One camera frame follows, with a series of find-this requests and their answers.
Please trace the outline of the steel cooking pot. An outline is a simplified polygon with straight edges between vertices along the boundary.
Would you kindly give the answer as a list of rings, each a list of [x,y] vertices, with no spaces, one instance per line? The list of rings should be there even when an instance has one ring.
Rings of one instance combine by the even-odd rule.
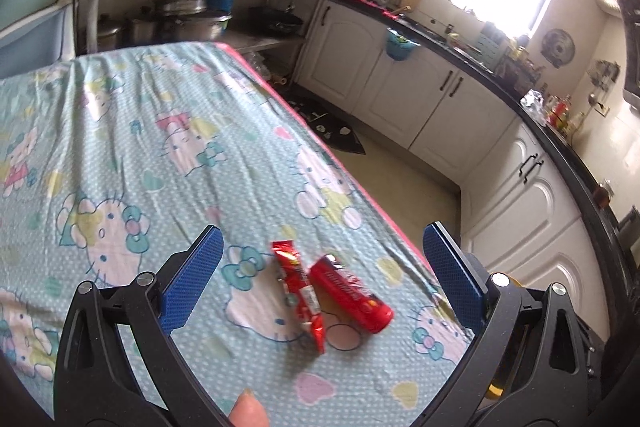
[[[210,10],[207,0],[154,0],[158,20],[157,39],[163,42],[216,41],[232,15]]]

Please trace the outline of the blue hanging basket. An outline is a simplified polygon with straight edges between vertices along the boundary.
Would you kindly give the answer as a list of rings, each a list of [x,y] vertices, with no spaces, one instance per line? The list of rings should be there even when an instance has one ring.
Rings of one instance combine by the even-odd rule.
[[[408,60],[412,51],[420,46],[420,43],[410,40],[392,28],[386,29],[385,52],[389,58],[396,62]]]

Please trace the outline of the black floor mat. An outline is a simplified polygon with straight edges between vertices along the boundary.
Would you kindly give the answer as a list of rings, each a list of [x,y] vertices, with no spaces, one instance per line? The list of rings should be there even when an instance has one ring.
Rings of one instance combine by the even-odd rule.
[[[352,127],[321,102],[304,96],[288,96],[285,101],[327,146],[344,153],[366,155],[366,150]]]

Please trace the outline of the round wall decoration plate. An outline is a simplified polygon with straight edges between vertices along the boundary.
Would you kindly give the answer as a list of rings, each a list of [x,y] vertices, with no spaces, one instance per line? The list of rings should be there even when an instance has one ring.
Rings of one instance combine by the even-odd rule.
[[[550,29],[542,38],[541,54],[556,69],[570,64],[575,53],[574,39],[564,29]]]

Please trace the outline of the metal shelf rack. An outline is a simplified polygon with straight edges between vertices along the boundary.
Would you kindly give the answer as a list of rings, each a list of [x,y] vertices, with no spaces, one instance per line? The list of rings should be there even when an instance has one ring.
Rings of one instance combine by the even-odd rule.
[[[116,26],[114,49],[218,41],[246,55],[303,49],[323,0],[80,0],[86,53],[103,50],[99,31]]]

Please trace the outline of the white kitchen cabinets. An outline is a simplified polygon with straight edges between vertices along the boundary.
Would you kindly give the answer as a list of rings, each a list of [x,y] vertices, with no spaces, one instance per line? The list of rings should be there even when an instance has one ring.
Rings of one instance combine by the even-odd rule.
[[[393,60],[386,37],[384,23],[326,0],[299,83],[460,188],[465,251],[530,287],[562,283],[608,337],[613,315],[582,210],[535,126],[432,46]]]

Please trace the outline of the black frying pan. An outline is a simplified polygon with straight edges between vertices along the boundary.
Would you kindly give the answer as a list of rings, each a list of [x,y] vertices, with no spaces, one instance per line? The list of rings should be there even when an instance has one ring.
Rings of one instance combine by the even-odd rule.
[[[248,9],[250,24],[256,31],[267,36],[289,37],[304,26],[298,16],[270,6],[252,6]]]

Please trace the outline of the plastic drawer cabinet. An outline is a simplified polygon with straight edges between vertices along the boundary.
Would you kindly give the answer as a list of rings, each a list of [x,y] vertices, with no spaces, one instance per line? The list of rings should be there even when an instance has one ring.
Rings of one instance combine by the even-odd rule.
[[[1,0],[1,77],[76,56],[78,0]]]

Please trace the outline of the red cylindrical can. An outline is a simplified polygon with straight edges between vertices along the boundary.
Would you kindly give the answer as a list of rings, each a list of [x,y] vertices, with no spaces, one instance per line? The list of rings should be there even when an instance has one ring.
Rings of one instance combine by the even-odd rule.
[[[394,318],[393,309],[373,294],[334,254],[326,254],[314,262],[308,277],[370,334],[382,332]]]

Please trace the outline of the cartoon cat tablecloth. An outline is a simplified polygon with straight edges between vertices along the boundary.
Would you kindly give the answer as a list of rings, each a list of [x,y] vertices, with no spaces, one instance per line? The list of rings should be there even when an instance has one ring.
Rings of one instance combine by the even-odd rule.
[[[1,83],[1,351],[46,412],[77,286],[124,286],[207,225],[224,252],[175,344],[230,411],[275,426],[407,426],[472,334],[420,249],[250,69],[208,43],[86,55]],[[272,253],[346,265],[393,310],[371,334],[328,296],[300,325]]]

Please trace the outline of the red snack wrapper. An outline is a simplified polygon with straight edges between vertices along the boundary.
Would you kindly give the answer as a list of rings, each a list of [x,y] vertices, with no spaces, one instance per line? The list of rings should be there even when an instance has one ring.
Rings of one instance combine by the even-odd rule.
[[[302,256],[292,241],[271,243],[271,252],[276,258],[280,281],[283,285],[286,300],[294,308],[295,315],[302,329],[314,340],[320,355],[323,355],[326,332],[322,319],[319,301],[303,266]]]

